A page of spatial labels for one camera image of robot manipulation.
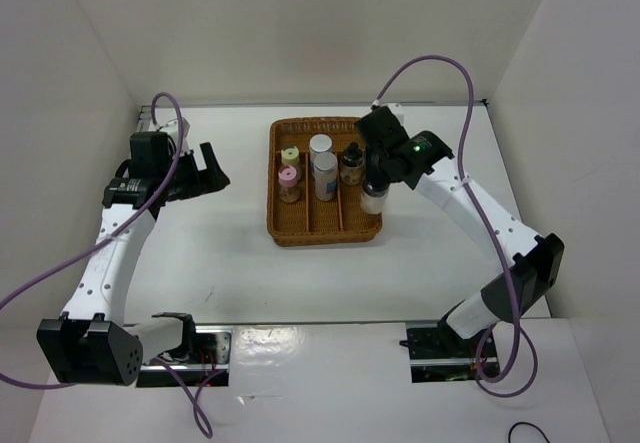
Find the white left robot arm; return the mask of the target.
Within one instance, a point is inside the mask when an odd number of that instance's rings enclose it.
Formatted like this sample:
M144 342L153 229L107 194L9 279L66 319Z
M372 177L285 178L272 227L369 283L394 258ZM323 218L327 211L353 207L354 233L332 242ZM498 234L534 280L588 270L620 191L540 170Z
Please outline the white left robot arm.
M128 386L155 358L215 365L222 352L221 338L198 332L188 313L156 313L124 326L133 274L161 208L230 183L208 143L200 146L205 167L198 168L188 131L187 120L174 119L130 137L130 156L104 189L100 248L60 316L42 320L36 332L59 383Z

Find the silver-lid blue-label bottle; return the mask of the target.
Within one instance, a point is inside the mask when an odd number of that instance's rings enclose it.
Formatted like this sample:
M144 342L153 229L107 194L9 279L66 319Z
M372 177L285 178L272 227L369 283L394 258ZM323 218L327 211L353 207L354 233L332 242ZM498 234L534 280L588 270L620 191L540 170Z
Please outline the silver-lid blue-label bottle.
M321 201L335 197L338 179L338 160L331 152L319 153L313 162L315 196Z
M322 153L331 153L333 148L332 139L326 134L313 135L309 140L310 162L313 163L316 157Z

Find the pink-lid spice bottle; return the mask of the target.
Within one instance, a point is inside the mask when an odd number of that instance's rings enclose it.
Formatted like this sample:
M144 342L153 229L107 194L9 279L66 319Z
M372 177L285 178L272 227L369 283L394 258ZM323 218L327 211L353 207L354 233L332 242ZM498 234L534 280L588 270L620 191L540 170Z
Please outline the pink-lid spice bottle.
M297 202L302 194L300 173L295 166L286 165L278 172L278 195L282 202L292 204Z

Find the black-lid dark spice bottle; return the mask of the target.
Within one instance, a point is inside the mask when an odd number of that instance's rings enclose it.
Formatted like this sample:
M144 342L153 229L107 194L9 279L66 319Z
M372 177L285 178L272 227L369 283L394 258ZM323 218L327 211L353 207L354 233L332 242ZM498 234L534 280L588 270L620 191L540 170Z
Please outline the black-lid dark spice bottle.
M341 181L348 186L358 185L364 175L364 152L357 142L351 142L341 155Z

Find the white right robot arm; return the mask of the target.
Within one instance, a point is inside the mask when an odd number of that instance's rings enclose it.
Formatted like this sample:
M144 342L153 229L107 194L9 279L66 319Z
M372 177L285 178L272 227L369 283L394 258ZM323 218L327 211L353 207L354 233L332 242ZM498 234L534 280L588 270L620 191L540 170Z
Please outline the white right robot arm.
M438 344L463 354L473 337L526 313L557 280L564 243L541 236L501 206L469 175L459 172L452 149L431 131L410 136L394 109L377 107L359 119L367 161L365 211L376 213L392 183L404 183L439 207L497 265L497 275L450 310L439 324Z

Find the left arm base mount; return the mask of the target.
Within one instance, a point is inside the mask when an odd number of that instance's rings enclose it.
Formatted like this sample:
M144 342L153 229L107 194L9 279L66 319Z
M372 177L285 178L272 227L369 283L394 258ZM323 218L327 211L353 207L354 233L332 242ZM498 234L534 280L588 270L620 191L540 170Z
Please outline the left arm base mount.
M187 387L195 389L207 378L208 387L226 387L229 382L229 365L233 343L233 328L219 325L196 325L195 348L186 352L175 348L158 357L171 366ZM157 364L143 365L137 388L178 387L175 379L164 367Z

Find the yellow-lid spice bottle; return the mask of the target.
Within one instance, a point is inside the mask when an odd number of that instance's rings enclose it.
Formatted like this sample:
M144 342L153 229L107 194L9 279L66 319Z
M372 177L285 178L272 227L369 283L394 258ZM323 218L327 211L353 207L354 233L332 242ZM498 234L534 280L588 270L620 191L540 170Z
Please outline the yellow-lid spice bottle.
M282 166L289 166L300 172L300 151L297 146L292 145L285 147L280 152L280 162Z

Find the silver-lid blue-label bottle front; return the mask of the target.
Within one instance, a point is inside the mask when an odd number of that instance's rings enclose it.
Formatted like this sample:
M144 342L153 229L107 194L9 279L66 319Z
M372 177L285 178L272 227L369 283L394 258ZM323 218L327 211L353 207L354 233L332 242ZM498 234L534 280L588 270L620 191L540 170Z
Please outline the silver-lid blue-label bottle front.
M313 162L315 196L321 201L335 197L338 179L338 160L331 152L319 153Z

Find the black-lid white salt bottle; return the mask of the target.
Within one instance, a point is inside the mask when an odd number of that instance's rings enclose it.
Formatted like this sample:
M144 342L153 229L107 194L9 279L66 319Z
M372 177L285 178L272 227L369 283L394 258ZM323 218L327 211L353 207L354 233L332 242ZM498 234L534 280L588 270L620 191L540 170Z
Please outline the black-lid white salt bottle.
M370 215L381 214L389 193L389 183L368 177L363 179L361 187L361 209Z

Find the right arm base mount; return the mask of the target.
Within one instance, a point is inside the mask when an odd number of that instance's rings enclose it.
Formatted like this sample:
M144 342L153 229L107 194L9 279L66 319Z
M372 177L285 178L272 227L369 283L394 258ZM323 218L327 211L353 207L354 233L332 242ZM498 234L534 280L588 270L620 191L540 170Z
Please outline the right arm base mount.
M469 340L445 343L436 322L406 325L399 341L409 357L411 380L417 383L473 381L477 374L476 349L482 333Z

